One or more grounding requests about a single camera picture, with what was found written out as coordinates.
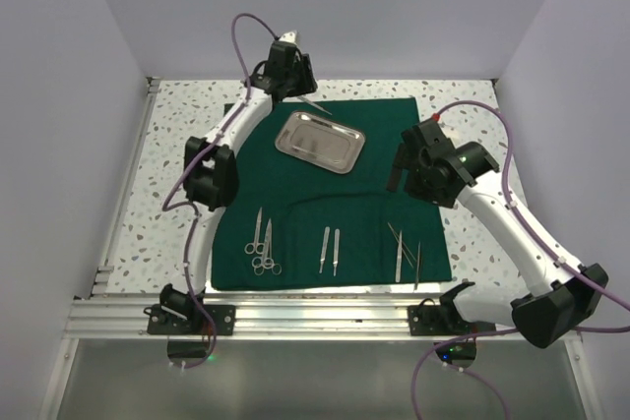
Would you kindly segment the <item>steel scalpel handle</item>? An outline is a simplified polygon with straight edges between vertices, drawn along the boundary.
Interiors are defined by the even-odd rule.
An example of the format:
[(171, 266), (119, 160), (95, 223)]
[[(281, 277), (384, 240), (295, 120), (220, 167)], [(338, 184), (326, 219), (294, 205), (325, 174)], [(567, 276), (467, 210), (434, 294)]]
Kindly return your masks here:
[(331, 231), (330, 226), (326, 226), (324, 228), (320, 259), (319, 259), (319, 273), (320, 274), (323, 273), (324, 264), (326, 262), (326, 255), (327, 255), (328, 244), (329, 244), (329, 239), (330, 239), (330, 231)]
[(340, 239), (341, 231), (336, 228), (334, 231), (334, 248), (333, 248), (333, 276), (337, 276), (338, 264), (339, 264), (339, 251), (340, 251)]

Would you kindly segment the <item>thin steel tweezers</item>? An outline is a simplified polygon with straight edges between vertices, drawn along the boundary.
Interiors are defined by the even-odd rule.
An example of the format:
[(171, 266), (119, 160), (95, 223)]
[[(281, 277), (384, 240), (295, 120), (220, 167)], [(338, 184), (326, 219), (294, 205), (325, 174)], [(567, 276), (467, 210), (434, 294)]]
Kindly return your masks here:
[[(393, 227), (393, 225), (390, 222), (388, 222), (387, 225), (388, 225), (392, 235), (394, 236), (396, 242), (399, 243), (400, 242), (400, 233), (395, 230), (395, 228)], [(417, 264), (416, 255), (410, 250), (410, 248), (408, 247), (408, 245), (406, 243), (403, 243), (403, 255), (404, 255), (405, 259), (408, 261), (408, 264), (411, 267), (414, 268), (416, 266), (416, 264)]]

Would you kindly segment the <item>steel ring-handled scissors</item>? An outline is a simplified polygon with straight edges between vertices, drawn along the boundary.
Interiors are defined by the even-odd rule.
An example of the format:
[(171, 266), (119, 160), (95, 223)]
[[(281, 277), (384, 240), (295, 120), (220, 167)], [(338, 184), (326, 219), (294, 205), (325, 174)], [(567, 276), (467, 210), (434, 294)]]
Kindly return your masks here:
[(266, 239), (263, 243), (262, 253), (252, 259), (252, 268), (255, 270), (270, 270), (275, 262), (271, 256), (271, 243)]
[(244, 247), (246, 255), (260, 254), (263, 250), (264, 243), (261, 241), (261, 227), (262, 227), (263, 209), (259, 208), (256, 220), (252, 241), (247, 243)]

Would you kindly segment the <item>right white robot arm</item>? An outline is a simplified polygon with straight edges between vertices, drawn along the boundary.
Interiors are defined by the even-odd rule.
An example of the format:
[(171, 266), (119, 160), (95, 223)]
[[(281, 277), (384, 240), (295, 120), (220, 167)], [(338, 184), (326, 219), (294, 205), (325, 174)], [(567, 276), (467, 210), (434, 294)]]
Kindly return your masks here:
[(533, 346), (545, 348), (587, 319), (608, 275), (583, 265), (564, 249), (521, 201), (502, 185), (499, 164), (481, 144), (459, 147), (433, 119), (403, 131), (387, 188), (451, 209), (460, 205), (489, 231), (527, 287), (519, 296), (463, 281), (436, 305), (411, 307), (409, 317), (453, 334), (475, 323), (514, 327)]

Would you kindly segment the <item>green surgical cloth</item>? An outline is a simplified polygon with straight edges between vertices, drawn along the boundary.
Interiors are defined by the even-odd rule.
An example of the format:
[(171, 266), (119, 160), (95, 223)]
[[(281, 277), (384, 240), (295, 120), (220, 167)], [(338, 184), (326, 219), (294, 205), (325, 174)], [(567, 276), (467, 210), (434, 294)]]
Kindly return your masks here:
[[(412, 98), (329, 101), (335, 121), (362, 132), (366, 143), (352, 171), (336, 174), (278, 151), (275, 139), (293, 103), (279, 105), (239, 151), (237, 196), (218, 226), (211, 285), (220, 291), (286, 290), (395, 282), (397, 242), (387, 223), (403, 230), (403, 243), (416, 255), (421, 241), (420, 282), (446, 282), (452, 272), (438, 207), (386, 190), (403, 130), (416, 124)], [(270, 219), (273, 257), (280, 275), (254, 274), (244, 247), (252, 241), (258, 209), (261, 241)], [(323, 273), (323, 232), (330, 239)], [(333, 276), (334, 231), (341, 231), (337, 276)]]

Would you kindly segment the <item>broad steel tweezers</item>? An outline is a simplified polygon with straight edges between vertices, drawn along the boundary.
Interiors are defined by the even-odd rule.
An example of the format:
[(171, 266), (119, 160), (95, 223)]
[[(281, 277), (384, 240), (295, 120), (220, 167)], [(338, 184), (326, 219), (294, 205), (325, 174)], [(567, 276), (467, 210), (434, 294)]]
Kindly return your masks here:
[(398, 233), (398, 243), (397, 243), (397, 255), (396, 255), (396, 269), (395, 269), (395, 282), (400, 283), (402, 278), (402, 267), (403, 267), (403, 230), (400, 230)]

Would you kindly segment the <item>steel forceps with ring handles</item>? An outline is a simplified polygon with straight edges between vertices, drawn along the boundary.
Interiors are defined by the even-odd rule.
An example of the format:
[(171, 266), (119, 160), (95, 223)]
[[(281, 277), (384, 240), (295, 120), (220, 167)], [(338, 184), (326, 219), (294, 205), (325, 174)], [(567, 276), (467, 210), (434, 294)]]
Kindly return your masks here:
[(265, 228), (262, 252), (252, 259), (251, 265), (257, 276), (262, 276), (266, 271), (280, 275), (283, 271), (282, 265), (276, 263), (273, 257), (273, 224), (270, 219)]

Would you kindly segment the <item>stainless steel instrument tray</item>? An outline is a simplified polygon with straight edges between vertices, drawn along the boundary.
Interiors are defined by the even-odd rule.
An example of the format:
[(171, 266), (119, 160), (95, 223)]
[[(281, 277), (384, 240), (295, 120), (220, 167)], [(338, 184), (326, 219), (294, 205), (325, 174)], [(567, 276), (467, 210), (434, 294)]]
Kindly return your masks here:
[(305, 111), (292, 112), (275, 139), (278, 151), (336, 174), (354, 168), (365, 135)]

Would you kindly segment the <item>dark steel tweezers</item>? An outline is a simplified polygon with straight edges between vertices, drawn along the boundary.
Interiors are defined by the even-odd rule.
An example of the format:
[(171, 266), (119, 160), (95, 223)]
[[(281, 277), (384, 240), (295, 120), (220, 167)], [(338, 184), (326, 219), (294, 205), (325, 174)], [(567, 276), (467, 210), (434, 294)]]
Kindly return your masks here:
[(418, 241), (415, 255), (415, 273), (414, 273), (414, 284), (413, 291), (415, 292), (419, 286), (420, 280), (420, 267), (421, 267), (421, 241)]

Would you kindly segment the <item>pointed steel tweezers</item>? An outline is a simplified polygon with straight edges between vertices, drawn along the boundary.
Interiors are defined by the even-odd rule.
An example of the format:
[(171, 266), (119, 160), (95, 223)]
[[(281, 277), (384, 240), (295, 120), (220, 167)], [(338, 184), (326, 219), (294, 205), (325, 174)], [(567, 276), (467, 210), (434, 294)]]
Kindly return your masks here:
[(300, 96), (298, 96), (297, 98), (298, 98), (301, 102), (303, 102), (303, 103), (305, 103), (305, 104), (307, 104), (307, 105), (309, 105), (309, 106), (312, 106), (313, 108), (315, 108), (315, 109), (317, 109), (317, 110), (319, 110), (319, 111), (321, 111), (321, 112), (323, 112), (323, 113), (325, 113), (325, 114), (332, 115), (332, 113), (331, 113), (329, 110), (327, 110), (327, 109), (326, 109), (325, 107), (323, 107), (322, 105), (319, 105), (318, 103), (316, 103), (316, 102), (312, 101), (312, 100), (311, 100), (311, 99), (309, 99), (308, 97), (305, 97), (305, 96), (303, 96), (303, 95), (300, 95)]

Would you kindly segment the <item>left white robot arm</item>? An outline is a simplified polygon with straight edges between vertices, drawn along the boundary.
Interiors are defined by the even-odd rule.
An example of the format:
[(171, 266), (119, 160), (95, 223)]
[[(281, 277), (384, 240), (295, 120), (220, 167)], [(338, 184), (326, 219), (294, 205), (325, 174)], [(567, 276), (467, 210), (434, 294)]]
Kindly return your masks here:
[(174, 188), (185, 200), (173, 204), (170, 191), (165, 210), (189, 206), (194, 212), (183, 246), (181, 275), (161, 292), (159, 304), (182, 333), (202, 327), (208, 313), (202, 298), (210, 252), (218, 224), (239, 189), (236, 157), (255, 128), (288, 97), (307, 95), (317, 89), (309, 55), (291, 30), (274, 39), (262, 68), (245, 81), (237, 100), (219, 124), (203, 137), (191, 137), (184, 147), (184, 170)]

